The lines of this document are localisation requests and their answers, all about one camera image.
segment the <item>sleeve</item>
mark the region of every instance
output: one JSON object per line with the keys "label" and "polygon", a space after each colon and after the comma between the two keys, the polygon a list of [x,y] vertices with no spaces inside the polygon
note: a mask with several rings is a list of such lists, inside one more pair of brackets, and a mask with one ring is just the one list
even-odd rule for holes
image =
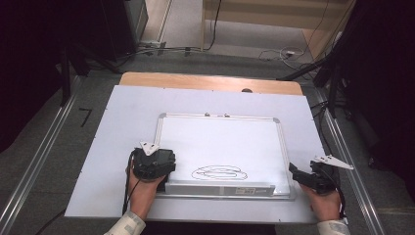
{"label": "sleeve", "polygon": [[350,235],[342,220],[328,220],[317,223],[320,235]]}
{"label": "sleeve", "polygon": [[127,211],[104,235],[139,235],[145,227],[146,223],[137,214]]}

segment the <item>gray carpet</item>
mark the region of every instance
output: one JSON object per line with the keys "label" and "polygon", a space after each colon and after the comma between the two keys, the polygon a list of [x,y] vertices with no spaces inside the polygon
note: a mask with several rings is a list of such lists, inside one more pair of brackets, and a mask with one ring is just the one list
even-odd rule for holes
{"label": "gray carpet", "polygon": [[[191,54],[164,53],[157,55],[137,55],[124,66],[124,71],[156,71],[192,74],[217,74],[274,79],[293,70],[280,61],[263,62],[258,59]],[[119,83],[120,75],[107,70],[93,70],[83,77],[78,96],[69,116],[53,145],[49,157],[38,175],[10,234],[35,234],[46,222],[62,211],[69,198],[76,178],[80,173],[89,147],[100,123],[102,114],[110,98],[112,89]],[[315,88],[304,78],[297,80],[302,84],[309,104],[318,103]],[[59,108],[61,93],[58,92],[39,111],[27,125],[14,145],[0,154],[0,203],[7,202],[13,189],[22,177],[34,152],[38,148],[50,123]],[[86,113],[79,108],[92,109],[85,122]],[[377,209],[387,234],[415,234],[414,213],[404,213],[413,209],[414,203],[407,195],[403,182],[388,171],[379,171],[367,166],[369,155],[352,122],[346,120],[342,110],[337,110],[339,123],[352,151],[366,187]],[[330,131],[323,123],[325,136],[336,154],[336,147]],[[354,196],[344,171],[341,171],[342,188],[346,195],[346,215],[351,234],[369,234],[360,206]],[[43,234],[103,234],[116,219],[75,219],[59,217]],[[318,234],[315,225],[279,224],[277,234]]]}

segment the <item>whiteboard tray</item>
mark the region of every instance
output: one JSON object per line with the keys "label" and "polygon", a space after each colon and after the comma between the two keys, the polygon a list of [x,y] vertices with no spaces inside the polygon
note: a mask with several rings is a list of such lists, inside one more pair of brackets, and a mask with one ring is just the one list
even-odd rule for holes
{"label": "whiteboard tray", "polygon": [[161,114],[155,142],[176,156],[166,195],[295,197],[278,118]]}

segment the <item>desk leg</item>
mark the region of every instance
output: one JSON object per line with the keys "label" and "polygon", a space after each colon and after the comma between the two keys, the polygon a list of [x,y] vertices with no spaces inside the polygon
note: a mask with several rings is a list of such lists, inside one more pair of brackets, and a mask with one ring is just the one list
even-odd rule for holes
{"label": "desk leg", "polygon": [[206,19],[206,0],[202,3],[202,24],[201,24],[201,51],[204,51],[205,47],[205,19]]}

